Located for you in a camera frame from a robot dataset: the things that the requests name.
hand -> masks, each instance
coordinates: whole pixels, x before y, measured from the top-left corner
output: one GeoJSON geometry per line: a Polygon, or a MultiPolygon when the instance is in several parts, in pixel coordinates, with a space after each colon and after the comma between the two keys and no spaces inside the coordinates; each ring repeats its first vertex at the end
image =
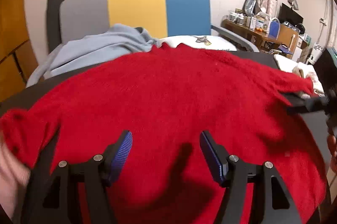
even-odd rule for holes
{"type": "Polygon", "coordinates": [[[328,148],[330,151],[330,154],[332,155],[331,157],[331,162],[330,162],[330,168],[333,170],[334,173],[337,174],[337,145],[336,145],[336,138],[333,134],[331,134],[330,129],[329,129],[329,136],[327,139],[328,142],[328,148]]]}

white pillow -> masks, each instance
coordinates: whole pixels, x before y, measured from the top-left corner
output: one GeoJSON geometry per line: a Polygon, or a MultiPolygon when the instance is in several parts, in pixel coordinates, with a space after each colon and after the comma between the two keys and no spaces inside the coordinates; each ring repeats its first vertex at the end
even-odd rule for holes
{"type": "Polygon", "coordinates": [[[207,40],[211,42],[210,45],[205,45],[204,42],[196,42],[197,37],[203,36],[181,35],[162,38],[159,40],[159,46],[161,46],[162,43],[165,42],[172,48],[176,48],[179,44],[185,44],[192,48],[198,49],[237,51],[235,45],[231,44],[230,42],[219,36],[207,35],[207,40]]]}

chair backrest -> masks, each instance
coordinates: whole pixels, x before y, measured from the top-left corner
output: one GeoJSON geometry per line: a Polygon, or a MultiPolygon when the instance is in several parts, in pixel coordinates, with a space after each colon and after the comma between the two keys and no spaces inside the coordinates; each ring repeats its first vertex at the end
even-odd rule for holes
{"type": "Polygon", "coordinates": [[[115,23],[144,27],[150,35],[210,35],[209,0],[65,0],[62,42],[106,32],[115,23]]]}
{"type": "Polygon", "coordinates": [[[280,21],[277,19],[277,18],[274,18],[271,22],[270,22],[270,28],[269,28],[269,36],[270,38],[273,38],[275,40],[277,40],[278,38],[278,35],[280,33],[280,29],[281,29],[281,26],[280,26],[280,21]]]}

wooden desk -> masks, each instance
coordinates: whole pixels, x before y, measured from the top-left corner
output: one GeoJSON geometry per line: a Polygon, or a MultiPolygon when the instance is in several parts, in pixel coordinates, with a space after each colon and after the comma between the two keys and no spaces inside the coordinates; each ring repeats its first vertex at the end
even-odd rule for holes
{"type": "Polygon", "coordinates": [[[276,43],[276,44],[279,44],[279,45],[282,44],[280,41],[269,38],[268,35],[265,34],[264,32],[259,32],[259,31],[256,31],[256,30],[252,31],[246,26],[240,26],[240,25],[238,25],[236,23],[233,23],[229,20],[223,20],[221,22],[221,26],[223,28],[226,28],[226,29],[236,33],[237,35],[240,35],[240,36],[246,38],[249,41],[252,39],[252,36],[255,36],[256,37],[255,45],[259,50],[261,49],[261,46],[264,42],[273,42],[273,43],[276,43]]]}

screw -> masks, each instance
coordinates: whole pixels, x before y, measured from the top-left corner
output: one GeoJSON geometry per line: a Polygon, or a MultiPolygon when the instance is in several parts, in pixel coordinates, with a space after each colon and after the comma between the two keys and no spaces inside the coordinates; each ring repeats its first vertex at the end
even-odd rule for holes
{"type": "Polygon", "coordinates": [[[94,161],[101,161],[103,159],[103,156],[101,154],[94,156],[94,161]]]}
{"type": "Polygon", "coordinates": [[[265,162],[265,167],[271,169],[271,168],[274,167],[274,165],[273,165],[270,161],[266,161],[266,162],[265,162]]]}
{"type": "Polygon", "coordinates": [[[234,161],[234,162],[237,162],[239,160],[239,158],[236,155],[230,155],[230,160],[234,161]]]}
{"type": "Polygon", "coordinates": [[[60,161],[59,162],[59,167],[65,167],[65,166],[67,166],[67,162],[65,161],[65,160],[62,160],[62,161],[60,161]]]}

